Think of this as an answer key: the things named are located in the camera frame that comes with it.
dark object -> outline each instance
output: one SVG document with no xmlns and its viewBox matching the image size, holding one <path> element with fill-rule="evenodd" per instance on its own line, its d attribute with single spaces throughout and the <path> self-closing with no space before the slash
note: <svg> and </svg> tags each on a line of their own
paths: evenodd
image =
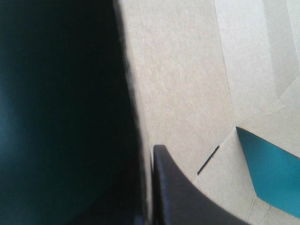
<svg viewBox="0 0 300 225">
<path fill-rule="evenodd" d="M 154 146 L 154 211 L 159 225 L 246 225 L 202 194 L 164 145 Z"/>
<path fill-rule="evenodd" d="M 201 173 L 201 171 L 205 168 L 205 166 L 208 164 L 208 162 L 211 160 L 211 158 L 214 157 L 215 153 L 217 152 L 217 150 L 220 148 L 220 145 L 216 147 L 216 149 L 214 150 L 214 152 L 208 157 L 208 159 L 205 161 L 205 163 L 203 164 L 203 166 L 201 166 L 200 170 L 197 172 L 197 175 L 199 175 Z"/>
</svg>

crease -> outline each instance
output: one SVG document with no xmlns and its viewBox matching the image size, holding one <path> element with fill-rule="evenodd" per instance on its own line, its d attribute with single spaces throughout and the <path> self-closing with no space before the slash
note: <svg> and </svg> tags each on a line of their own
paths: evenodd
<svg viewBox="0 0 300 225">
<path fill-rule="evenodd" d="M 254 113 L 252 116 L 249 116 L 249 117 L 243 119 L 243 120 L 242 120 L 241 122 L 239 122 L 236 126 L 239 127 L 240 124 L 242 124 L 242 123 L 245 122 L 246 120 L 248 120 L 248 119 L 250 119 L 250 118 L 253 118 L 253 117 L 257 116 L 258 114 L 261 114 L 262 112 L 268 110 L 269 108 L 271 108 L 272 106 L 276 105 L 277 103 L 278 103 L 278 102 L 276 101 L 276 102 L 272 103 L 271 105 L 267 106 L 266 108 L 264 108 L 264 109 L 262 109 L 262 110 L 260 110 L 260 111 L 258 111 L 258 112 L 256 112 L 256 113 Z"/>
<path fill-rule="evenodd" d="M 286 90 L 280 95 L 280 97 L 278 97 L 279 101 L 281 99 L 281 97 L 291 88 L 291 86 L 296 82 L 297 79 L 300 79 L 300 74 L 298 76 L 296 76 L 296 78 L 293 80 L 293 82 L 291 82 L 291 84 L 286 88 Z"/>
<path fill-rule="evenodd" d="M 216 156 L 220 151 L 221 151 L 221 149 L 222 149 L 222 147 L 223 147 L 223 145 L 224 145 L 224 143 L 228 140 L 228 138 L 234 133 L 234 132 L 236 132 L 236 127 L 234 127 L 232 130 L 231 130 L 231 132 L 229 133 L 229 135 L 222 141 L 222 143 L 221 144 L 219 144 L 219 148 L 218 148 L 218 150 L 215 152 L 215 154 L 213 155 L 213 156 Z M 197 175 L 196 176 L 196 178 L 193 180 L 193 184 L 197 181 L 197 179 L 200 177 L 200 174 L 199 175 Z"/>
<path fill-rule="evenodd" d="M 222 39 L 221 39 L 221 33 L 220 33 L 220 27 L 219 27 L 219 21 L 218 21 L 216 4 L 215 4 L 215 0 L 211 0 L 211 1 L 212 1 L 214 13 L 215 13 L 216 22 L 217 22 L 217 32 L 218 32 L 218 36 L 219 36 L 219 44 L 220 44 L 220 47 L 221 47 L 222 61 L 223 61 L 224 70 L 225 70 L 225 76 L 226 76 L 227 87 L 228 87 L 230 101 L 231 101 L 232 112 L 233 112 L 234 120 L 235 120 L 235 123 L 236 123 L 237 116 L 236 116 L 236 113 L 235 113 L 235 110 L 234 110 L 234 107 L 233 107 L 233 98 L 232 98 L 232 95 L 231 95 L 231 90 L 230 90 L 230 85 L 229 85 L 229 79 L 228 79 L 228 72 L 227 72 L 227 66 L 226 66 L 226 63 L 225 63 L 225 56 L 224 56 Z"/>
<path fill-rule="evenodd" d="M 263 218 L 262 218 L 262 225 L 263 225 L 263 223 L 264 223 L 264 220 L 265 220 L 265 218 L 266 218 L 267 211 L 268 211 L 269 208 L 270 208 L 270 205 L 268 205 L 268 207 L 266 208 L 266 210 L 265 210 L 265 212 L 264 212 L 264 215 L 263 215 Z"/>
<path fill-rule="evenodd" d="M 246 217 L 246 221 L 247 221 L 248 223 L 249 223 L 249 220 L 250 220 L 250 216 L 251 216 L 251 213 L 252 213 L 252 209 L 253 209 L 255 200 L 256 200 L 256 195 L 254 195 L 253 198 L 252 198 L 251 205 L 250 205 L 250 209 L 249 209 L 248 214 L 247 214 L 247 217 Z"/>
</svg>

cardboard panel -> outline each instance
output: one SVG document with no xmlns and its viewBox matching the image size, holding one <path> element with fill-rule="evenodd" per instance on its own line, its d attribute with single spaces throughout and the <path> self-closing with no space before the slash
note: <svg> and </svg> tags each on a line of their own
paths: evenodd
<svg viewBox="0 0 300 225">
<path fill-rule="evenodd" d="M 270 206 L 264 217 L 263 225 L 300 225 L 300 220 L 273 206 Z"/>
<path fill-rule="evenodd" d="M 249 214 L 248 222 L 253 225 L 262 225 L 269 206 L 269 204 L 256 196 Z"/>
<path fill-rule="evenodd" d="M 300 113 L 275 104 L 242 122 L 240 128 L 300 158 Z"/>
<path fill-rule="evenodd" d="M 277 97 L 299 75 L 290 17 L 285 0 L 263 0 Z"/>
<path fill-rule="evenodd" d="M 255 198 L 250 218 L 252 225 L 299 225 L 300 220 L 286 212 L 270 206 L 259 197 Z"/>
<path fill-rule="evenodd" d="M 237 122 L 273 104 L 276 85 L 264 5 L 260 0 L 215 0 Z"/>
<path fill-rule="evenodd" d="M 235 129 L 201 171 L 195 186 L 225 210 L 248 219 L 255 191 Z"/>
<path fill-rule="evenodd" d="M 292 30 L 294 34 L 294 41 L 297 50 L 298 60 L 300 59 L 300 1 L 299 0 L 286 0 Z"/>
<path fill-rule="evenodd" d="M 120 4 L 150 144 L 193 180 L 235 125 L 212 1 Z"/>
<path fill-rule="evenodd" d="M 279 99 L 279 103 L 288 108 L 300 110 L 300 77 L 289 86 Z"/>
</svg>

dark green object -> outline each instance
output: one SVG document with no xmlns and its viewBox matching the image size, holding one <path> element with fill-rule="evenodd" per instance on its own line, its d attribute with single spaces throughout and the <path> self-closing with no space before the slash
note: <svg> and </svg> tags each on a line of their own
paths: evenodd
<svg viewBox="0 0 300 225">
<path fill-rule="evenodd" d="M 0 1 L 0 224 L 59 225 L 137 149 L 111 1 Z"/>
</svg>

teal surface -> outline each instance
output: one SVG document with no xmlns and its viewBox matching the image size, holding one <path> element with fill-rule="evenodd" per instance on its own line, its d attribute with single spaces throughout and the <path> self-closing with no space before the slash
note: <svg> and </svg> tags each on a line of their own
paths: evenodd
<svg viewBox="0 0 300 225">
<path fill-rule="evenodd" d="M 300 159 L 237 127 L 258 197 L 300 218 Z"/>
</svg>

